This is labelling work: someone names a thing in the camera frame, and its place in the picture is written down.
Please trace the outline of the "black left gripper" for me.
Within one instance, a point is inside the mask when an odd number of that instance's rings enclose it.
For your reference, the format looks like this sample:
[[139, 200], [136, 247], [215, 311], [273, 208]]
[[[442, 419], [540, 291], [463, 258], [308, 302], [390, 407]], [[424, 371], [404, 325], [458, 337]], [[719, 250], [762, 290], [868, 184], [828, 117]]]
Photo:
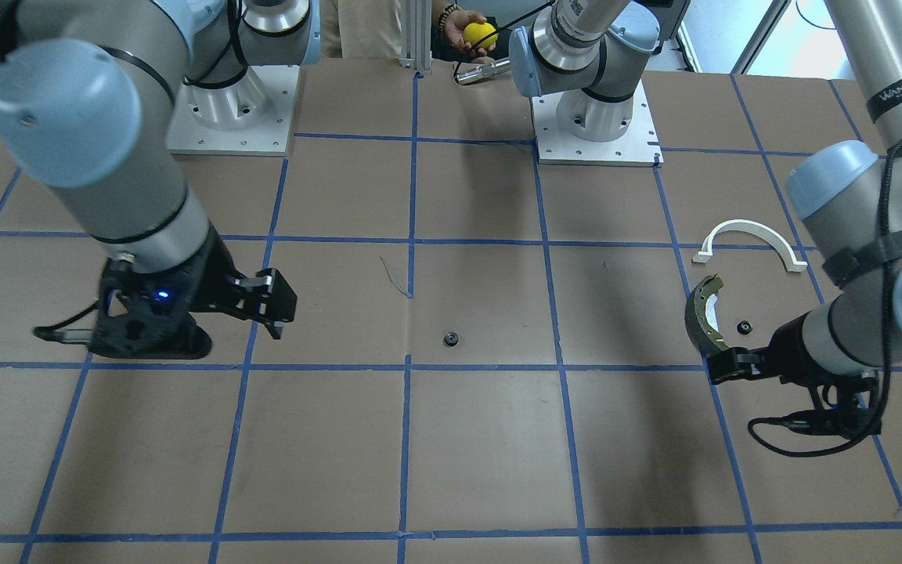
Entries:
[[[766, 425], [784, 426], [807, 436], [855, 438], [862, 431], [870, 436], [880, 435], [882, 422], [871, 422], [879, 403], [879, 378], [862, 376], [861, 371], [837, 374], [820, 367], [806, 349], [803, 321], [804, 317], [795, 318], [777, 329], [764, 354], [762, 349], [726, 349], [709, 356], [709, 381], [722, 385], [729, 381], [762, 381], [777, 375], [780, 383], [794, 383], [808, 390], [814, 407], [766, 418]], [[759, 367], [763, 362], [766, 373]]]

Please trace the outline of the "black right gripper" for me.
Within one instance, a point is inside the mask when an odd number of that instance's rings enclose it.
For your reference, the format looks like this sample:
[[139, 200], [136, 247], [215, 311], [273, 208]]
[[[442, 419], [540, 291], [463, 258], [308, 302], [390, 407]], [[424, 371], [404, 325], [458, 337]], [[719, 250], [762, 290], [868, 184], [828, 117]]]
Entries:
[[[237, 304], [237, 292], [240, 304]], [[237, 279], [221, 235], [210, 229], [200, 249], [178, 266], [137, 273], [129, 261], [103, 267], [96, 355], [118, 360], [197, 360], [211, 352], [196, 312], [223, 312], [262, 325], [273, 340], [296, 317], [298, 296], [275, 268]]]

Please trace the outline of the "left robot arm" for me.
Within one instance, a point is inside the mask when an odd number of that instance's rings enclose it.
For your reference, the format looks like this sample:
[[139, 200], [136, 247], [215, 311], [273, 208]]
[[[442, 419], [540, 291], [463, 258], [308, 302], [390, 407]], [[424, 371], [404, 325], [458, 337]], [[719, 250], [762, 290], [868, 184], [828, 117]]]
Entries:
[[[729, 347], [688, 310], [688, 335], [709, 378], [779, 378], [808, 390], [811, 410], [748, 424], [851, 447], [881, 431], [893, 364], [902, 362], [902, 2], [828, 1], [866, 110], [886, 146], [845, 140], [788, 176], [795, 212], [839, 289], [829, 304], [774, 332], [762, 349]], [[511, 35], [514, 83], [523, 96], [563, 95], [559, 115], [581, 139], [624, 133], [644, 58], [658, 41], [655, 16], [630, 1], [556, 1]]]

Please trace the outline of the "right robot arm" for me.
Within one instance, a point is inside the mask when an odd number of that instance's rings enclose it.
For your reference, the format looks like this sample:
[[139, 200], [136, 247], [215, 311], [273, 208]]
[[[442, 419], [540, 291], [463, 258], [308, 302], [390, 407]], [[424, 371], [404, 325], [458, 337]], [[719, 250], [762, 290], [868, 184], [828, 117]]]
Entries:
[[[161, 266], [172, 274], [189, 272], [186, 252], [203, 254], [208, 220], [189, 195], [186, 177], [161, 145], [171, 117], [171, 94], [179, 92], [185, 75], [185, 57], [200, 47], [190, 37], [193, 25], [183, 15], [182, 1], [91, 1], [68, 6], [64, 2], [0, 2], [0, 135], [16, 151], [26, 174], [51, 183], [60, 181], [58, 193], [67, 202], [87, 203], [78, 212], [89, 222], [86, 243], [103, 234], [101, 225], [115, 220], [119, 239], [130, 240], [132, 266], [150, 264], [155, 246], [172, 240], [172, 253], [161, 255]], [[351, 362], [301, 362], [296, 354], [278, 347], [273, 354], [255, 350], [253, 360], [236, 363], [207, 358], [211, 340], [189, 317], [185, 327], [165, 336], [165, 342], [186, 347], [186, 352], [164, 351], [157, 357], [107, 358], [39, 362], [32, 358], [2, 358], [0, 376], [17, 379], [73, 376], [76, 369], [130, 371], [150, 369], [158, 374], [185, 372], [241, 372], [244, 368], [297, 369], [297, 371], [547, 371], [558, 367], [548, 353], [547, 332], [554, 322], [546, 313], [536, 315], [533, 336], [522, 337], [521, 325], [508, 326], [504, 307], [469, 302], [473, 294], [491, 294], [491, 284], [480, 285], [476, 274], [465, 275], [449, 262], [437, 263], [451, 252], [554, 252], [558, 248], [659, 248], [645, 240], [591, 240], [590, 236], [554, 234], [542, 240], [530, 234], [467, 235], [440, 231], [437, 190], [458, 185], [461, 192], [492, 193], [505, 190], [514, 176], [497, 154], [532, 150], [536, 143], [529, 125], [519, 117], [525, 101], [501, 82], [476, 92], [451, 85], [440, 65], [433, 76], [411, 76], [384, 64], [377, 79], [351, 79], [329, 89], [326, 79], [354, 71], [353, 64], [324, 67], [305, 97], [305, 112], [355, 118], [391, 111], [403, 119], [390, 135], [380, 129], [357, 133], [302, 128], [300, 147], [323, 146], [318, 161], [299, 157], [293, 163], [287, 189], [294, 193], [312, 188], [298, 176], [303, 168], [323, 186], [329, 172], [344, 174], [348, 189], [381, 181], [385, 160], [401, 165], [398, 179], [407, 179], [408, 222], [404, 235], [343, 237], [275, 232], [268, 235], [280, 249], [318, 250], [330, 260], [341, 248], [381, 251], [378, 267], [389, 266], [391, 251], [405, 250], [406, 263], [398, 266], [395, 286], [405, 300], [421, 307], [436, 305], [437, 283], [448, 284], [445, 306], [436, 309], [431, 327], [412, 338], [413, 351], [397, 362], [384, 354], [370, 362], [356, 354]], [[32, 233], [8, 239], [0, 234], [0, 330], [20, 328], [22, 307], [61, 302], [66, 271], [75, 266], [68, 239], [47, 233], [41, 254], [9, 260], [5, 252], [34, 247]], [[454, 277], [458, 284], [451, 284]]]

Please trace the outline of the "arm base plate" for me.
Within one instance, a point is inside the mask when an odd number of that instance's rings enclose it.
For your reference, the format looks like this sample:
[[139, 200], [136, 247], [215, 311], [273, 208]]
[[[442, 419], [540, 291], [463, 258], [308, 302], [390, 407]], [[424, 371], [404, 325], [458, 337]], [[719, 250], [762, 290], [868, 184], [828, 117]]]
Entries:
[[231, 85], [183, 86], [166, 132], [173, 154], [286, 156], [301, 67], [250, 67]]
[[642, 81], [619, 103], [591, 99], [582, 90], [533, 97], [531, 119], [542, 165], [665, 163]]

